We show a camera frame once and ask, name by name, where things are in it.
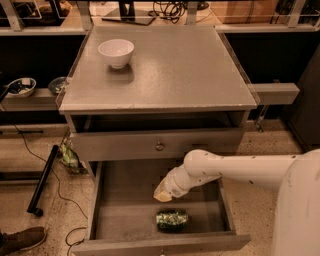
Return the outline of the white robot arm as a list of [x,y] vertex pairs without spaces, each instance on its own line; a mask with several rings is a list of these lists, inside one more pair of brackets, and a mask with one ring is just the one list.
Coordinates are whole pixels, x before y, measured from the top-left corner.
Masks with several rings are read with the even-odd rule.
[[320,256],[319,149],[267,156],[220,156],[193,150],[167,173],[154,198],[168,202],[221,177],[278,191],[272,256]]

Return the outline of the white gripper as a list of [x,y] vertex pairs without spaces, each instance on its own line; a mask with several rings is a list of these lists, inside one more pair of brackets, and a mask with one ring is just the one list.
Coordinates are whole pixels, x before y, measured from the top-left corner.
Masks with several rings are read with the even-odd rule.
[[168,172],[154,191],[153,197],[160,202],[180,198],[189,191],[189,175],[184,168],[174,168]]

